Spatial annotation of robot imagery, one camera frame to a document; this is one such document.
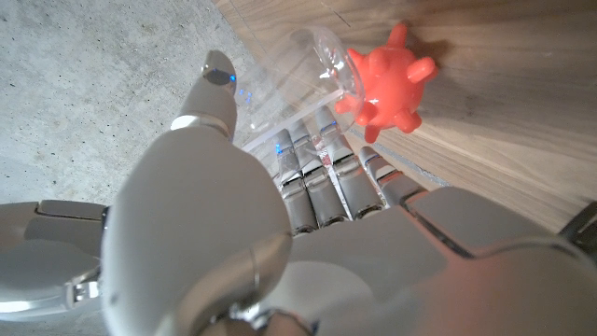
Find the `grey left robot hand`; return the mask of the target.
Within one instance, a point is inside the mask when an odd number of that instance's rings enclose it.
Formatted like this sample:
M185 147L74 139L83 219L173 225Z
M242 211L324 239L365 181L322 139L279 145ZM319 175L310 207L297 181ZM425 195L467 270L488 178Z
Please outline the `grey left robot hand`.
M234 67L212 50L171 130L109 208L113 335L592 335L596 263L465 189L399 191L294 236L265 167L232 143Z

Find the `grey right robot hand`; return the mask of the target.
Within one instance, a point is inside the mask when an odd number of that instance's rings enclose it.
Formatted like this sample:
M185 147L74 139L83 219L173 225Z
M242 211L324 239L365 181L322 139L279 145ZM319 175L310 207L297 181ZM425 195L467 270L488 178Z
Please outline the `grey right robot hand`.
M101 307L106 205L60 200L1 205L1 319L30 322Z

